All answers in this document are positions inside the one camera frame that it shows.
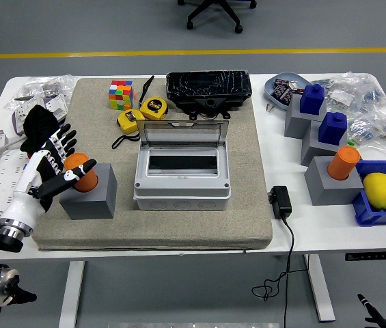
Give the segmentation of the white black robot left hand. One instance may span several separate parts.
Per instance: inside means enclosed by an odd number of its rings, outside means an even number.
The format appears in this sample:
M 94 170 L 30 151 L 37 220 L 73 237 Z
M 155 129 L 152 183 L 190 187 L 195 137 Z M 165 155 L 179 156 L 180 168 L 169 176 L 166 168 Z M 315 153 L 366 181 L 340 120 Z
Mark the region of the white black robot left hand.
M 70 124 L 56 130 L 32 154 L 17 182 L 9 207 L 1 214 L 2 225 L 19 221 L 30 227 L 40 215 L 48 211 L 53 198 L 74 186 L 90 172 L 96 160 L 89 159 L 73 169 L 64 169 L 65 160 L 74 154 L 77 132 Z

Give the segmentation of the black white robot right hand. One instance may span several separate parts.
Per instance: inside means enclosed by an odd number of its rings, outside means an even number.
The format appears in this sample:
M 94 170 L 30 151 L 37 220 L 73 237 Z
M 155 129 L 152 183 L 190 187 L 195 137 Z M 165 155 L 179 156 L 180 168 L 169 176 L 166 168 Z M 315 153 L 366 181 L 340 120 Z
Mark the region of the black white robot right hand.
M 377 327 L 386 328 L 386 318 L 362 295 L 357 295 L 363 307 L 368 311 L 368 317 L 365 318 L 367 323 L 373 323 Z

